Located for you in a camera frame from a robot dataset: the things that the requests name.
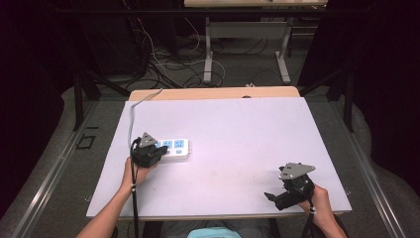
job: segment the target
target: white cable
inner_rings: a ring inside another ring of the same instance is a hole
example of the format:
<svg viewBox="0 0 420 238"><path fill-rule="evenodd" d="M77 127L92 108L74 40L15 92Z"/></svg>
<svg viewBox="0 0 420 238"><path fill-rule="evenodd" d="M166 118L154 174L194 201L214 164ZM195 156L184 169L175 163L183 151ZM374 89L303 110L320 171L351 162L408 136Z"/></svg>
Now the white cable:
<svg viewBox="0 0 420 238"><path fill-rule="evenodd" d="M163 69L164 75L166 75L167 78L171 79L167 73L166 70L164 70L164 66L160 63L160 61L158 60L158 58L155 55L155 46L154 46L154 42L152 40L151 35L149 35L149 33L146 31L145 27L143 26L142 21L140 20L140 18L138 18L137 20L139 20L140 26L142 26L143 32L146 34L146 36L148 36L149 40L151 41L151 45L152 45L152 56L154 57L154 59L157 61L157 64L161 67L161 69Z"/></svg>
<svg viewBox="0 0 420 238"><path fill-rule="evenodd" d="M195 29L195 27L192 25L192 23L187 18L184 17L184 19L185 19L185 21L188 22L189 26L191 26L191 28L194 30L195 36L197 38L197 46L195 46L195 48L191 50L191 52L194 52L200 46L200 34L198 34L197 29Z"/></svg>
<svg viewBox="0 0 420 238"><path fill-rule="evenodd" d="M140 101L136 102L135 104L133 104L133 105L130 107L130 127L129 127L129 136L128 136L128 140L129 140L129 150L130 150L130 148L131 148L131 144L132 144L132 141L131 141L131 136L132 136L132 131L133 131L133 123L134 123L134 108L135 108L137 105L139 105L140 103L142 103L143 101L145 101L145 100L147 100L147 99L150 99L150 98L152 98L152 97L154 97L154 96L156 96L156 95L160 94L162 91L163 91L163 88L161 88L158 92L155 92L155 93L152 93L152 94L150 94L150 95L147 95L147 96L146 96L146 97L144 97L142 100L140 100Z"/></svg>

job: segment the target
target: white tabletop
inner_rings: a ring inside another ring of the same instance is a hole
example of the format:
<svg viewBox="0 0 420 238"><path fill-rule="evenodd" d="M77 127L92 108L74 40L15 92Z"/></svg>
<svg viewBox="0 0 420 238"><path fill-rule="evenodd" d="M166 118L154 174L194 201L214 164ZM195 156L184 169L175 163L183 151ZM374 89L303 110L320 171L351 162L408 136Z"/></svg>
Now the white tabletop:
<svg viewBox="0 0 420 238"><path fill-rule="evenodd" d="M121 115L87 216L95 216L118 189L129 155L128 101ZM144 101L135 108L132 138L186 138L184 162L159 164L138 188L144 220L271 217L278 211L264 192L285 192L278 179L286 163L314 166L309 176L330 191L334 211L352 208L304 98L269 97ZM121 217L132 217L130 198Z"/></svg>

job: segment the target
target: power socket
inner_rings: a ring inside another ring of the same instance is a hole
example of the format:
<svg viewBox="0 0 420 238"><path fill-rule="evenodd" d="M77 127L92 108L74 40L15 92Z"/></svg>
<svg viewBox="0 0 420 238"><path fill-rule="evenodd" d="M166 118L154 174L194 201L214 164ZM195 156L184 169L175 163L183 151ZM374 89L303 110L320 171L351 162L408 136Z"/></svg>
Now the power socket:
<svg viewBox="0 0 420 238"><path fill-rule="evenodd" d="M162 163L184 161L191 153L189 142L186 139L160 140L155 146L157 148L167 146L166 155L161 156L160 159Z"/></svg>

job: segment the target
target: forearm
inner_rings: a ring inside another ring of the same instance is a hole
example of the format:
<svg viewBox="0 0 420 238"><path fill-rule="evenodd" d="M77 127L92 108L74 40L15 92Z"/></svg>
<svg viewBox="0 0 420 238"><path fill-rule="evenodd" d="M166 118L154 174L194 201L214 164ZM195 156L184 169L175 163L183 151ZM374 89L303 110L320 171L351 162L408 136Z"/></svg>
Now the forearm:
<svg viewBox="0 0 420 238"><path fill-rule="evenodd" d="M111 237L117 219L130 196L130 188L120 188L77 237Z"/></svg>
<svg viewBox="0 0 420 238"><path fill-rule="evenodd" d="M316 224L324 233L327 238L346 238L347 235L344 230L340 227L337 223L334 216L329 218L328 220L324 220L323 222L318 222Z"/></svg>

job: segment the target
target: handheld controller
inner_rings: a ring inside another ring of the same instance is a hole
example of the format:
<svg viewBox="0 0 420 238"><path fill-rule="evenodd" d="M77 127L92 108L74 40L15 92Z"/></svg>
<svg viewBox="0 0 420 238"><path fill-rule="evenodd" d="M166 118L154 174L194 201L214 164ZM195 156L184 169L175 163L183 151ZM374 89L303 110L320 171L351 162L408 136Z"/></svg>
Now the handheld controller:
<svg viewBox="0 0 420 238"><path fill-rule="evenodd" d="M278 210L288 208L312 197L315 185L307 173L314 171L315 167L287 163L285 167L279 169L281 170L279 179L284 182L286 192L278 196L264 193L268 200L275 203Z"/></svg>
<svg viewBox="0 0 420 238"><path fill-rule="evenodd" d="M156 143L157 140L146 132L133 142L130 156L138 167L150 168L166 154L167 146L157 148Z"/></svg>

